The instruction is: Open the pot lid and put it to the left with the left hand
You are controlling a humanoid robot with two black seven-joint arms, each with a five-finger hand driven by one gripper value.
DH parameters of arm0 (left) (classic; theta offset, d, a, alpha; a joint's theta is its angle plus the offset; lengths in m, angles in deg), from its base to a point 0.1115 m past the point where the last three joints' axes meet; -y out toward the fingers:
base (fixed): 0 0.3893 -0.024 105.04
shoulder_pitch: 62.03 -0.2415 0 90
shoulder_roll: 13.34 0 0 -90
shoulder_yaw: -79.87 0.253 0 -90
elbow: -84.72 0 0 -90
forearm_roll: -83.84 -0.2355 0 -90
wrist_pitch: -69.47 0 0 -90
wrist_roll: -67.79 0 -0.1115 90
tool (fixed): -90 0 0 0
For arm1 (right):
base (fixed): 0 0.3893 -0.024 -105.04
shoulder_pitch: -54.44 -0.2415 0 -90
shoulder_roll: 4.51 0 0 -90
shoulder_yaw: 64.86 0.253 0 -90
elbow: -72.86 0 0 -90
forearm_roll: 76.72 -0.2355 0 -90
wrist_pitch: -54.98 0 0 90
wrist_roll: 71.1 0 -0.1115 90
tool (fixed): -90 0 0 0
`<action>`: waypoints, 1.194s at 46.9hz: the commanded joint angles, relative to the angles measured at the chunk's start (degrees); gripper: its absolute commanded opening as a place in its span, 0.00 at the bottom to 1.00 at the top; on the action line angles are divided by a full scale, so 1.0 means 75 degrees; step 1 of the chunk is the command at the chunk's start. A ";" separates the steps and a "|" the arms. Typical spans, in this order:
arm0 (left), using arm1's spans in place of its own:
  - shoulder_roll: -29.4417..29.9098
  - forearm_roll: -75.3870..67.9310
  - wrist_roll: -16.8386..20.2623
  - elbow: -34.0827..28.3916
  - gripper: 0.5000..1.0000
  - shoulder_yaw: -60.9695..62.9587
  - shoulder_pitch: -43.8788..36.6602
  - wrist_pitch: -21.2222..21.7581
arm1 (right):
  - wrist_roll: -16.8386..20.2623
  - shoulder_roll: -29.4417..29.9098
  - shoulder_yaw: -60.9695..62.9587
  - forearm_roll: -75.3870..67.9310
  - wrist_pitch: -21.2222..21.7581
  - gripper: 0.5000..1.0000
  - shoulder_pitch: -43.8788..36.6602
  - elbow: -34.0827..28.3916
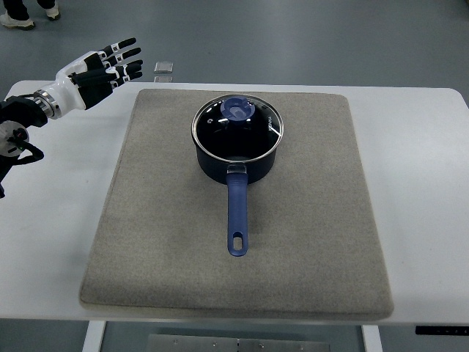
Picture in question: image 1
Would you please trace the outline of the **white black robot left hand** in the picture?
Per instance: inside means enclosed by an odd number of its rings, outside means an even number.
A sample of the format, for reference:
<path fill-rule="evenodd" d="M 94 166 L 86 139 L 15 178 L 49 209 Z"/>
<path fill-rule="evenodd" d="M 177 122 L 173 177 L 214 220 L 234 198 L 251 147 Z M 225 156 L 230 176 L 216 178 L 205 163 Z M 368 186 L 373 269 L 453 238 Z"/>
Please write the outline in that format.
<path fill-rule="evenodd" d="M 132 37 L 90 51 L 56 74 L 55 81 L 33 94 L 33 101 L 49 119 L 59 119 L 72 110 L 88 110 L 113 91 L 142 77 L 142 60 L 126 62 L 141 52 Z"/>

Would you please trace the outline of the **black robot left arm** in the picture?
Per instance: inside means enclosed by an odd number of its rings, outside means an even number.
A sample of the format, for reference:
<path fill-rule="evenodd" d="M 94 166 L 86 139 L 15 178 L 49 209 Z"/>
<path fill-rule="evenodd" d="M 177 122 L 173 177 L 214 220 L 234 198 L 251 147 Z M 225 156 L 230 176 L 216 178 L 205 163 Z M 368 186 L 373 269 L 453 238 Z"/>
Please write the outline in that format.
<path fill-rule="evenodd" d="M 33 95 L 12 96 L 1 102 L 1 181 L 14 166 L 40 161 L 44 153 L 29 141 L 27 128 L 43 127 L 46 107 Z"/>

